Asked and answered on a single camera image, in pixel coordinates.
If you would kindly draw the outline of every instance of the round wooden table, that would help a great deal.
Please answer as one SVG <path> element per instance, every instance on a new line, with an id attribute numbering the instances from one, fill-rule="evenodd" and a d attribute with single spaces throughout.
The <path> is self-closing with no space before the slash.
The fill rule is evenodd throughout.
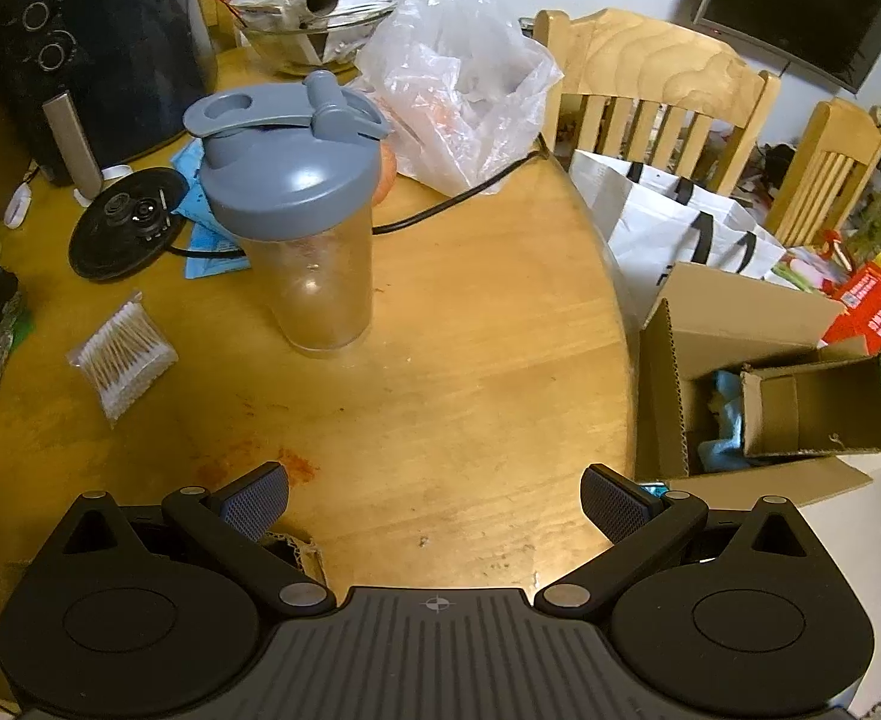
<path id="1" fill-rule="evenodd" d="M 221 56 L 221 87 L 261 79 L 243 50 Z M 438 200 L 401 178 L 375 223 Z M 154 504 L 266 460 L 292 484 L 275 529 L 319 544 L 341 599 L 353 584 L 533 593 L 602 551 L 578 481 L 591 463 L 626 470 L 629 364 L 582 205 L 538 160 L 498 194 L 375 238 L 370 333 L 317 360 L 287 346 L 250 271 L 187 281 L 165 254 L 121 283 L 75 276 L 82 209 L 36 180 L 2 251 L 36 327 L 0 386 L 0 610 L 84 490 Z M 135 290 L 180 359 L 111 428 L 65 355 Z"/>

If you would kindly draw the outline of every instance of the chair backrest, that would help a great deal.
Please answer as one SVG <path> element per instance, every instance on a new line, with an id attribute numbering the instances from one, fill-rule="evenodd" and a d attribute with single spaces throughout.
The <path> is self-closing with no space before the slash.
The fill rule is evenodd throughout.
<path id="1" fill-rule="evenodd" d="M 577 148 L 689 178 L 720 119 L 735 132 L 708 184 L 718 194 L 735 187 L 780 90 L 780 79 L 756 73 L 726 43 L 626 10 L 575 20 L 543 10 L 534 36 L 564 71 L 548 95 L 548 146 L 557 140 L 562 95 L 581 95 Z"/>
<path id="2" fill-rule="evenodd" d="M 210 33 L 215 53 L 236 49 L 241 45 L 237 23 L 226 4 L 218 0 L 197 0 L 204 25 Z"/>
<path id="3" fill-rule="evenodd" d="M 818 103 L 764 227 L 785 247 L 816 245 L 857 204 L 881 158 L 881 128 L 847 100 Z"/>

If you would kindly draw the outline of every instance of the shaker bottle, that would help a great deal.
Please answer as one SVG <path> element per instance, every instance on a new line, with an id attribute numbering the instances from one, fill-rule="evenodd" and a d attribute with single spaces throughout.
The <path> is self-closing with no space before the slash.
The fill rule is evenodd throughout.
<path id="1" fill-rule="evenodd" d="M 370 324 L 370 199 L 389 132 L 328 71 L 210 95 L 184 114 L 203 138 L 200 184 L 250 258 L 280 330 L 323 353 Z"/>

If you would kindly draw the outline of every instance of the cotton swab package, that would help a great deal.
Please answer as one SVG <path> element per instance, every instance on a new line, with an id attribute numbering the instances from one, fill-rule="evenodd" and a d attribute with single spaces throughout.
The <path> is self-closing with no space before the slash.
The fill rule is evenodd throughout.
<path id="1" fill-rule="evenodd" d="M 111 425 L 178 360 L 141 298 L 136 293 L 87 343 L 67 355 L 68 362 L 80 368 L 97 390 Z"/>

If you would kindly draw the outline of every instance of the red box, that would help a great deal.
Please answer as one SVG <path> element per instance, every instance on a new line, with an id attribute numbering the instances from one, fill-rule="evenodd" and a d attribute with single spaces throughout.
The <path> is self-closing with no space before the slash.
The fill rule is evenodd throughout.
<path id="1" fill-rule="evenodd" d="M 831 297 L 844 303 L 846 310 L 823 339 L 837 343 L 864 336 L 869 354 L 881 351 L 881 268 L 873 262 L 866 264 Z"/>

